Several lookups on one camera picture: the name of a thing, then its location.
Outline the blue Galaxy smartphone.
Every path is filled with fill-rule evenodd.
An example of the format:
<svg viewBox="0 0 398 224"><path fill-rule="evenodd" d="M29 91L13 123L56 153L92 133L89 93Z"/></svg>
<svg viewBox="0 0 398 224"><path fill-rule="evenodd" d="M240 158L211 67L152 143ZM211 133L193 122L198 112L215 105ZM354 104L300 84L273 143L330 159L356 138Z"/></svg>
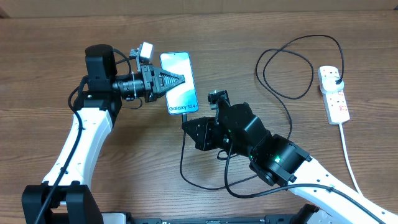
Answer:
<svg viewBox="0 0 398 224"><path fill-rule="evenodd" d="M193 70L188 52L167 52L160 55L161 68L183 75L185 82L166 93L169 114L186 114L198 111L198 98Z"/></svg>

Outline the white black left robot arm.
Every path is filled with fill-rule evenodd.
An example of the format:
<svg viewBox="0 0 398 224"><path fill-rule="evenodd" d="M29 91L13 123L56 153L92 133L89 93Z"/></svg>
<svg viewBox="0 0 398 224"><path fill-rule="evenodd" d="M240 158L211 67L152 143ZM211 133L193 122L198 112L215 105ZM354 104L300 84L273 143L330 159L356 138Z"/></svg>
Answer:
<svg viewBox="0 0 398 224"><path fill-rule="evenodd" d="M73 112L71 130L62 151L39 185L27 185L22 208L27 223L133 223L129 212L101 212L91 181L102 145L114 127L122 101L156 101L185 83L185 77L153 66L153 46L132 49L125 62L135 60L137 72L118 75L110 45L85 50L88 74L68 97Z"/></svg>

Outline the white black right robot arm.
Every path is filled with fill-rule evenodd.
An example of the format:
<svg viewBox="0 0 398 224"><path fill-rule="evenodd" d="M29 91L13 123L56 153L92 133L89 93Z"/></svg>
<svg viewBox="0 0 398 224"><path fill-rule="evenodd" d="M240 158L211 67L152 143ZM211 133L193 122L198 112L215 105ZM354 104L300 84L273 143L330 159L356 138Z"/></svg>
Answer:
<svg viewBox="0 0 398 224"><path fill-rule="evenodd" d="M272 187L266 194L289 190L341 223L397 223L396 214L342 183L292 141L272 134L246 102L232 105L227 91L210 93L208 101L215 116L184 121L182 129L201 151L248 157L250 169Z"/></svg>

